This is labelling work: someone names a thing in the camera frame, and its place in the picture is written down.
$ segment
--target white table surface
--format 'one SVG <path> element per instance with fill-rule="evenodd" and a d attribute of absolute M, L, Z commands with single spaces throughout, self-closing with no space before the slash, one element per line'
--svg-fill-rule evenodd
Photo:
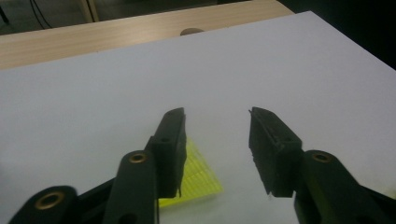
<path fill-rule="evenodd" d="M 164 209 L 163 224 L 297 223 L 292 199 L 264 193 L 248 148 L 253 106 L 277 113 L 305 150 L 396 194 L 396 73 L 306 12 L 0 71 L 0 223 L 44 188 L 108 180 L 180 106 L 224 192 Z"/>

